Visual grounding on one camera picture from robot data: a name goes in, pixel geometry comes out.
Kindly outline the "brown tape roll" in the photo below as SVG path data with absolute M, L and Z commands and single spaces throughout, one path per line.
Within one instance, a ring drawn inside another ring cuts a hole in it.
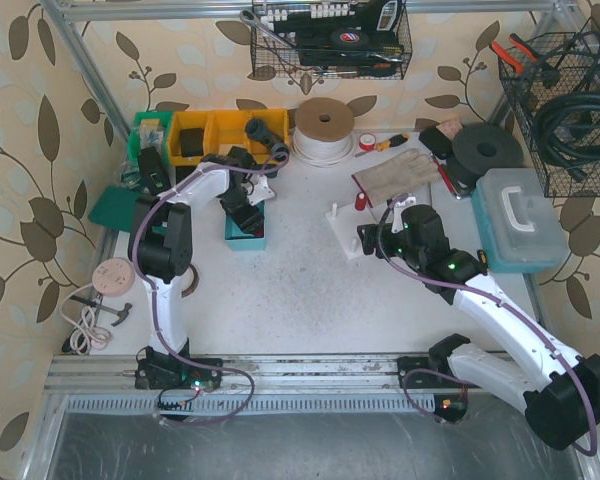
M 181 292 L 181 296 L 186 298 L 193 294 L 199 285 L 199 273 L 196 267 L 193 264 L 188 266 L 188 270 L 191 273 L 191 282 L 190 284 Z

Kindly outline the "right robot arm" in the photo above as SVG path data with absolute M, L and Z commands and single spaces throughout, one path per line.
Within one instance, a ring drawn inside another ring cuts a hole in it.
M 461 334 L 429 350 L 427 373 L 474 385 L 521 412 L 547 446 L 593 457 L 600 424 L 600 356 L 581 355 L 527 315 L 486 266 L 453 248 L 434 208 L 393 200 L 376 224 L 357 228 L 362 249 L 417 280 L 477 321 L 507 352 L 487 353 Z

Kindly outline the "white peg base plate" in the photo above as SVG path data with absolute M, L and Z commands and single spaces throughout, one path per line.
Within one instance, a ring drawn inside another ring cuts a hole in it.
M 357 210 L 354 204 L 339 205 L 334 202 L 325 213 L 344 254 L 348 260 L 364 255 L 357 227 L 375 224 L 377 220 L 368 208 Z

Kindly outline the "red spring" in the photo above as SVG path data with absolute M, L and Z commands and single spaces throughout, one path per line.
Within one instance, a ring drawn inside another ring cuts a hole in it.
M 367 206 L 367 197 L 364 192 L 359 192 L 356 196 L 354 208 L 356 211 L 364 211 Z

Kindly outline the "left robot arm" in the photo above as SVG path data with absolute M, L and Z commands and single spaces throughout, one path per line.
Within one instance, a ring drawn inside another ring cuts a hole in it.
M 250 176 L 266 174 L 246 149 L 233 147 L 226 155 L 205 155 L 196 170 L 175 186 L 136 200 L 128 258 L 148 298 L 153 352 L 187 361 L 189 337 L 180 301 L 183 276 L 194 253 L 194 214 L 217 199 L 242 233 L 264 233 L 260 202 L 250 200 L 242 187 Z

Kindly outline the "blue plastic tray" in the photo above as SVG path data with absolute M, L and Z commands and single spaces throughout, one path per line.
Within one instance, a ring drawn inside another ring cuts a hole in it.
M 239 228 L 233 219 L 226 214 L 224 240 L 232 251 L 263 251 L 266 248 L 265 223 L 262 223 L 260 229 L 255 234 L 246 234 Z

